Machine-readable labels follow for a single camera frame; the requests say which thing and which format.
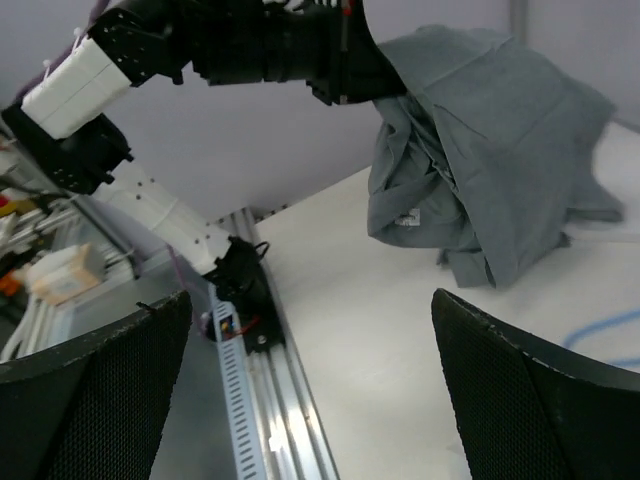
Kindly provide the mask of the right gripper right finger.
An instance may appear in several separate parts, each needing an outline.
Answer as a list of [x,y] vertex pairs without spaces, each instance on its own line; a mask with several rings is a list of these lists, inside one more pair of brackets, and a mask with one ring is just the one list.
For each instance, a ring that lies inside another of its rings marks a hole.
[[439,289],[431,316],[474,479],[636,479],[639,376]]

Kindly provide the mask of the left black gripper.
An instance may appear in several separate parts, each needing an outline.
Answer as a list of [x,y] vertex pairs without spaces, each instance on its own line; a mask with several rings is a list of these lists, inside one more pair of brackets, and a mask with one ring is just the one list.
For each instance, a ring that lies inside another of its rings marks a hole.
[[303,81],[326,105],[407,89],[360,1],[192,1],[193,69],[211,86]]

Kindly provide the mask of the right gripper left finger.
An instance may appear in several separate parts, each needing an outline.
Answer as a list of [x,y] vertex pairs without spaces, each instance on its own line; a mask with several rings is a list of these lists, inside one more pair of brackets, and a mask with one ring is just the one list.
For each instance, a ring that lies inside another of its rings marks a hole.
[[149,478],[191,315],[174,293],[2,364],[2,478]]

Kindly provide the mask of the light blue hanger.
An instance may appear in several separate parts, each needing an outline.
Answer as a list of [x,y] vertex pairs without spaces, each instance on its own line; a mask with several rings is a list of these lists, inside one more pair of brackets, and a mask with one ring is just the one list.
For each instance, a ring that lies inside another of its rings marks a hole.
[[579,313],[560,344],[606,364],[639,369],[639,308],[602,315]]

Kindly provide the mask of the grey button shirt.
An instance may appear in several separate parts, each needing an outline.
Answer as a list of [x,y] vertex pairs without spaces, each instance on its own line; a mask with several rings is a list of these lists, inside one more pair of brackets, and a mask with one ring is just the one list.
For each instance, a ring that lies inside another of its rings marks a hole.
[[489,29],[425,26],[381,51],[407,91],[375,101],[371,238],[438,250],[462,288],[506,288],[569,222],[622,221],[593,172],[615,111],[603,94]]

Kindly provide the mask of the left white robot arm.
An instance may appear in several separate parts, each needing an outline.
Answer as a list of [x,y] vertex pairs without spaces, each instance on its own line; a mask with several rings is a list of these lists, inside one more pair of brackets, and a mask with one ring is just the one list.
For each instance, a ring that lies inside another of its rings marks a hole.
[[405,86],[359,1],[122,1],[100,9],[66,56],[3,109],[4,124],[58,188],[127,214],[241,314],[269,317],[258,249],[146,175],[108,117],[123,101],[129,124],[149,129],[155,152],[168,158],[168,135],[187,128],[186,115],[139,90],[161,78],[180,85],[186,67],[214,87],[302,81],[327,105],[402,94]]

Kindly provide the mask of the cardboard box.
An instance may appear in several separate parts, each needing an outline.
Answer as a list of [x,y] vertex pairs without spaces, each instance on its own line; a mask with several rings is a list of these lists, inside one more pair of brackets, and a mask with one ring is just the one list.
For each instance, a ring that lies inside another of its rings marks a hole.
[[106,259],[91,243],[72,245],[46,254],[26,273],[29,291],[58,306],[102,284]]

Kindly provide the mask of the aluminium mounting rail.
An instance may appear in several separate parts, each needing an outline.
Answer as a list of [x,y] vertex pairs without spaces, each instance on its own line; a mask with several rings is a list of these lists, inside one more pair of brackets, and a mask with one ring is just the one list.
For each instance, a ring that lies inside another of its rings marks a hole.
[[266,273],[284,332],[284,342],[248,354],[249,375],[266,479],[332,479],[338,470],[284,316],[275,281]]

